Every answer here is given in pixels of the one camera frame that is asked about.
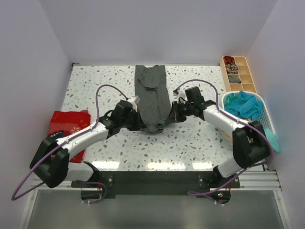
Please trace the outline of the dark grey t shirt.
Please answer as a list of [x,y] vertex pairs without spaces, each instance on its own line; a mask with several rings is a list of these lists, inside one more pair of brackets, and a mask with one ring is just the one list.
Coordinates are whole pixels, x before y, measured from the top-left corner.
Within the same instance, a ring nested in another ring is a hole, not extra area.
[[140,99],[138,109],[146,126],[144,131],[161,133],[171,111],[165,66],[135,66],[134,90]]

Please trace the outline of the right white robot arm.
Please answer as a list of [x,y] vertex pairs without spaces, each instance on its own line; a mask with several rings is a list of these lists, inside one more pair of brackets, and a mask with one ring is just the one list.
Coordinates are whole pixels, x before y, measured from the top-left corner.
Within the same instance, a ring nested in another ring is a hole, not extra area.
[[260,122],[238,120],[221,109],[217,102],[206,101],[198,87],[187,89],[186,98],[180,97],[178,89],[174,92],[178,100],[172,102],[167,124],[184,122],[188,116],[195,116],[220,128],[232,139],[233,156],[213,168],[215,186],[224,187],[232,175],[271,156],[273,149]]

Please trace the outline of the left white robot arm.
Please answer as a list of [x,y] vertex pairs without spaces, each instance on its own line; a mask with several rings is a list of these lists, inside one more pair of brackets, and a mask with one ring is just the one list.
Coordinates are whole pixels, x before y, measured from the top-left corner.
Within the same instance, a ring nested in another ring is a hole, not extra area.
[[139,97],[133,96],[119,101],[110,116],[100,117],[75,134],[58,139],[45,138],[30,163],[31,171],[49,188],[68,180],[80,180],[88,187],[96,186],[99,181],[95,173],[97,169],[89,163],[72,163],[70,160],[91,145],[118,134],[122,128],[140,130],[139,100]]

